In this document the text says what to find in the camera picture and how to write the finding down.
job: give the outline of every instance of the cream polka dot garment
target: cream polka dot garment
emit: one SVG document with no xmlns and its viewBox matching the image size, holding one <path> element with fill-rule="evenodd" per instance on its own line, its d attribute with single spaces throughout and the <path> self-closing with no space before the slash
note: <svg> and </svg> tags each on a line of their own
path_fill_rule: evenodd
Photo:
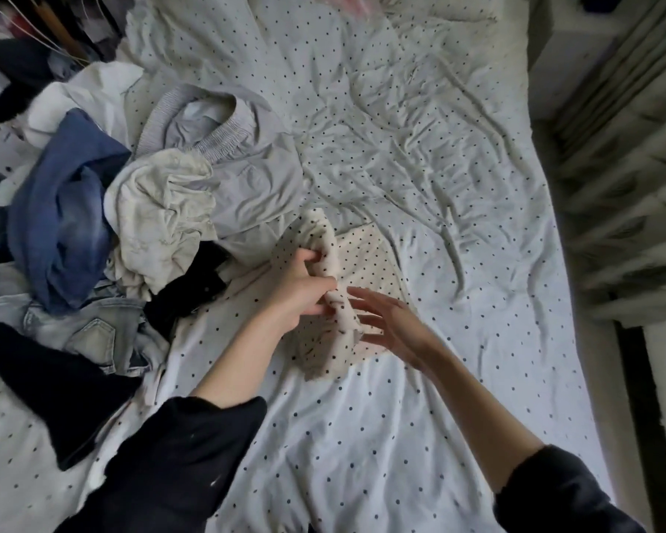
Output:
<svg viewBox="0 0 666 533">
<path fill-rule="evenodd" d="M 409 295 L 391 247 L 375 224 L 364 224 L 338 237 L 322 209 L 304 211 L 288 228 L 272 258 L 273 271 L 283 269 L 298 247 L 319 251 L 321 260 L 311 264 L 315 276 L 333 276 L 338 289 L 325 295 L 335 309 L 329 318 L 303 316 L 293 332 L 297 363 L 306 379 L 345 376 L 357 362 L 385 349 L 360 342 L 364 332 L 379 332 L 363 326 L 353 310 L 346 288 L 361 286 L 409 302 Z"/>
</svg>

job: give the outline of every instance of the polka dot bedsheet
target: polka dot bedsheet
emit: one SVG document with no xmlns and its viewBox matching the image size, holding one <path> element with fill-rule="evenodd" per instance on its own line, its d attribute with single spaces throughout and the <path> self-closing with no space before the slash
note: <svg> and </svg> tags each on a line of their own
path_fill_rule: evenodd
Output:
<svg viewBox="0 0 666 533">
<path fill-rule="evenodd" d="M 339 233 L 377 224 L 420 316 L 611 493 L 531 142 L 527 6 L 502 0 L 493 18 L 445 20 L 441 0 L 425 2 L 365 23 L 313 0 L 139 0 L 120 55 L 266 98 L 295 135 L 305 205 L 324 209 Z M 129 123 L 145 122 L 164 90 L 129 98 Z M 204 375 L 256 310 L 247 292 L 180 322 L 157 404 Z M 284 340 L 275 353 L 266 420 L 208 532 L 499 530 L 492 494 L 429 382 L 392 355 L 305 382 L 292 350 Z M 0 381 L 0 532 L 51 532 L 157 407 L 137 396 L 94 455 L 59 472 L 44 425 Z"/>
</svg>

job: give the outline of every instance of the clothing pile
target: clothing pile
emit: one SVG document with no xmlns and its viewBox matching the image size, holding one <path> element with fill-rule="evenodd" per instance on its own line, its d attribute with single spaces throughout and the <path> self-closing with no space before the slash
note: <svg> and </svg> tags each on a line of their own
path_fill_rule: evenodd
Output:
<svg viewBox="0 0 666 533">
<path fill-rule="evenodd" d="M 0 378 L 69 469 L 138 395 L 154 405 L 178 318 L 225 283 L 221 247 L 296 212 L 302 166 L 258 95 L 175 83 L 137 139 L 143 69 L 94 63 L 23 116 L 38 159 L 0 184 Z"/>
</svg>

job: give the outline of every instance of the right hand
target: right hand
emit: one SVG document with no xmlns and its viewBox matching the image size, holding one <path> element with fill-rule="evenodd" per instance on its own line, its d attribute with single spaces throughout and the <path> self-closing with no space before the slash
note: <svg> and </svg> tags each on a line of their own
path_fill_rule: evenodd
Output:
<svg viewBox="0 0 666 533">
<path fill-rule="evenodd" d="M 420 321 L 407 304 L 367 288 L 348 287 L 350 304 L 359 311 L 360 323 L 380 329 L 382 335 L 366 333 L 363 342 L 389 349 L 417 370 L 424 370 L 424 354 L 431 349 L 446 349 L 441 340 Z"/>
</svg>

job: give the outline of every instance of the black sweatshirt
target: black sweatshirt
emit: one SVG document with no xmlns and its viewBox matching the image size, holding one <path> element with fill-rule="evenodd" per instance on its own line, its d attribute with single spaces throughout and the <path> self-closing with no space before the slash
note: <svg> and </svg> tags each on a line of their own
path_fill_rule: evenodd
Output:
<svg viewBox="0 0 666 533">
<path fill-rule="evenodd" d="M 265 415 L 260 397 L 228 409 L 195 397 L 168 400 L 124 441 L 102 486 L 55 533 L 204 531 Z M 494 512 L 509 533 L 645 533 L 578 457 L 554 446 L 517 466 Z"/>
</svg>

